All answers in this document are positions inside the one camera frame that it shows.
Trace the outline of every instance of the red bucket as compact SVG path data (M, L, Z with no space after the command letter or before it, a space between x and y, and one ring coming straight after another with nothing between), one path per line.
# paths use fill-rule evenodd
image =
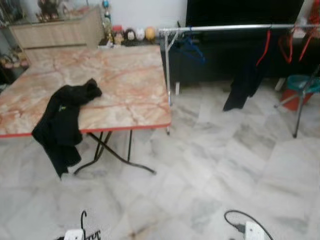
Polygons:
M282 98L281 101L291 97L292 95L297 94L298 92L292 89L287 89L284 91L284 93L282 94ZM308 100L311 98L311 96L313 95L313 92L311 93L307 93L304 97L303 100L303 104L306 104L308 102ZM291 101L287 102L286 104L283 105L284 107L286 107L287 109L291 110L291 111L297 111L298 110L298 106L299 106L299 97L295 97L294 99L292 99Z

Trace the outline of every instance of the clothes hanger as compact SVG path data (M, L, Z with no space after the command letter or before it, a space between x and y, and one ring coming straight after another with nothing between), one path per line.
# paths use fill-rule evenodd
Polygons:
M187 35L184 37L184 39L182 39L181 41L182 46L180 48L178 48L178 50L184 54L185 56L201 63L204 64L206 62L206 58L204 56L204 54L202 53L202 51L200 51L200 49L198 48L198 46L196 46L193 43L192 38Z
M314 37L314 35L317 33L317 29L313 29L309 32L309 37L301 51L301 54L300 54L300 57L299 57L299 62L302 60L302 58L304 57L306 51L307 51L307 48L309 46L309 43L310 43L310 40Z
M279 48L280 48L280 51L285 59L285 61L290 64L292 62L292 56L293 56L293 52L294 52L294 47L293 47L293 39L294 39L294 32L296 30L296 27L293 28L293 31L292 33L290 34L290 36L288 37L288 35L282 35L281 37L279 37L279 40L278 40L278 45L279 45ZM286 40L287 43L289 44L289 55L286 54L285 50L284 50L284 47L282 45L283 41Z
M86 230L84 228L84 221L83 221L83 218L87 217L87 212L85 210L82 211L81 213L81 218L80 218L80 223L81 223L81 229L83 231L83 240L101 240L101 231L100 230L97 230L95 233L89 235L88 237L86 237Z
M265 41L264 52L263 52L262 56L260 57L260 59L256 62L256 65L255 65L256 67L258 67L258 65L264 59L264 57L266 56L266 54L268 52L269 44L270 44L270 37L271 37L271 30L269 28L268 31L266 32L266 41Z

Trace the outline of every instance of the folding table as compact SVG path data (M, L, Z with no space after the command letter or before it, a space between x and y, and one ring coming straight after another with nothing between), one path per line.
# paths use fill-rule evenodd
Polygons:
M64 85L83 85L93 78L102 96L81 108L78 124L82 133L97 141L97 147L93 161L75 174L98 161L103 149L125 164L156 173L130 162L130 152L133 130L171 124L159 46L52 48L38 49L34 54L36 62L0 95L0 138L30 136L56 90ZM126 159L107 145L112 132L121 130L130 131Z

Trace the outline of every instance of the black clothing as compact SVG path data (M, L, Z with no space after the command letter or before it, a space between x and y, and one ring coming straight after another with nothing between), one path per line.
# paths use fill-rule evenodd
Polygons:
M271 32L268 51L258 66L256 66L256 64L265 51L266 41L261 42L251 52L247 61L245 61L243 68L235 76L231 84L231 92L223 107L223 111L242 109L247 98L252 97L256 93L262 79L269 69L273 55L277 50L278 39L282 33L283 31L277 33L275 31Z
M101 95L92 78L84 85L65 85L52 95L33 129L32 136L43 146L59 177L81 160L75 147L82 141L78 126L80 106Z

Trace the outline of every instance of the floor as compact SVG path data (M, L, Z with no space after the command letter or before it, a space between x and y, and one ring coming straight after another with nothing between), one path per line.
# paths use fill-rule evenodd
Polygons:
M243 110L229 112L226 83L182 88L170 136L133 132L131 159L155 176L104 152L60 181L31 137L1 139L0 239L53 240L79 228L86 210L87 235L101 230L102 240L242 240L224 221L228 209L257 218L276 240L320 239L320 96L304 107L293 139L295 115L273 108L273 87L264 84ZM110 145L125 156L128 138L116 132ZM95 146L84 137L81 164Z

